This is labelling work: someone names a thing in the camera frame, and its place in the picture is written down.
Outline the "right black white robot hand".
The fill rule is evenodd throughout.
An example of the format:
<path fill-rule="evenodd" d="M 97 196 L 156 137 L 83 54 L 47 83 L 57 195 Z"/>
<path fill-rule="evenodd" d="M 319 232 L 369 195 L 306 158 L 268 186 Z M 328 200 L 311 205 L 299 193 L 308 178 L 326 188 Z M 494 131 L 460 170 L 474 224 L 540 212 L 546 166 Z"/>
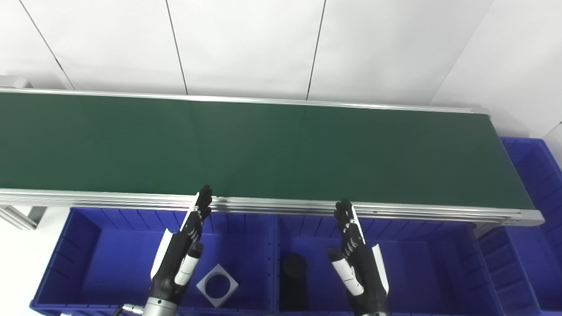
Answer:
<path fill-rule="evenodd" d="M 366 243 L 359 217 L 349 200 L 336 202 L 333 215 L 341 246 L 329 247 L 327 256 L 346 288 L 353 314 L 387 316 L 388 280 L 379 245 Z"/>

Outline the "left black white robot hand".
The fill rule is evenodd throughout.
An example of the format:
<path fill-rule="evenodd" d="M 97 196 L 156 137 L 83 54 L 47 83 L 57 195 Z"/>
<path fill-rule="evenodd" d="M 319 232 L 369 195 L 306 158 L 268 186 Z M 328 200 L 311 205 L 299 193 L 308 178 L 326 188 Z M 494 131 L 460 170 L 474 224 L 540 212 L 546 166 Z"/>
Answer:
<path fill-rule="evenodd" d="M 203 252 L 202 226 L 212 209 L 213 191 L 204 185 L 196 194 L 184 220 L 175 233 L 166 229 L 151 270 L 149 298 L 179 306 Z"/>

